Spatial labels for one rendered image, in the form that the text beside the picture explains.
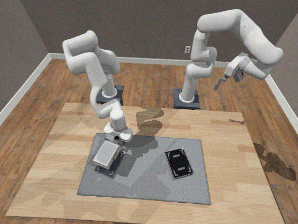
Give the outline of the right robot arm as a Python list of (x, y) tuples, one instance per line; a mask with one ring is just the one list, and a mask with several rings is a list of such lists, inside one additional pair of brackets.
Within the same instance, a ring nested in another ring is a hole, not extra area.
[(100, 106), (96, 102), (97, 94), (102, 88), (102, 95), (105, 98), (113, 98), (117, 95), (112, 78), (112, 74), (118, 74), (120, 71), (116, 55), (110, 50), (100, 49), (96, 34), (90, 30), (65, 40), (62, 46), (71, 73), (74, 75), (86, 73), (92, 85), (90, 102), (97, 117), (111, 119), (114, 130), (108, 133), (106, 138), (112, 141), (119, 139), (118, 135), (128, 129), (120, 102), (112, 99)]

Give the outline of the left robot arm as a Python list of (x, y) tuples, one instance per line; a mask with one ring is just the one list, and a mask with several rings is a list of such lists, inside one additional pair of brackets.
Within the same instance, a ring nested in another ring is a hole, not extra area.
[(198, 20), (197, 28), (190, 59), (193, 62), (206, 62), (206, 64), (192, 63), (187, 66), (183, 89), (179, 94), (179, 99), (184, 103), (194, 101), (194, 92), (198, 84), (197, 78), (209, 78), (212, 75), (217, 50), (214, 47), (206, 47), (206, 45), (213, 32), (231, 30), (258, 60), (245, 57), (233, 75), (235, 82), (243, 79), (243, 72), (259, 80), (264, 80), (284, 54), (283, 50), (276, 48), (263, 35), (260, 27), (239, 9), (203, 15)]

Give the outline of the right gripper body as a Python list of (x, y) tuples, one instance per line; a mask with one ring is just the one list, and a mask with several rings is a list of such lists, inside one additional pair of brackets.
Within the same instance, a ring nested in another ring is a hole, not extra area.
[[(113, 126), (111, 122), (108, 122), (107, 125), (104, 128), (104, 133), (107, 135), (108, 133), (112, 132)], [(125, 131), (121, 132), (119, 135), (119, 138), (121, 138), (122, 141), (124, 142), (130, 142), (132, 136), (133, 136), (133, 130), (128, 128), (125, 129)]]

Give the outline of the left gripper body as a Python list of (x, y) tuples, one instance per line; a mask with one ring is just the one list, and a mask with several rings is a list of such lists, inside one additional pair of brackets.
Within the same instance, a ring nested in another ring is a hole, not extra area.
[(231, 77), (239, 68), (242, 61), (248, 54), (241, 52), (237, 57), (235, 57), (226, 67), (224, 75)]

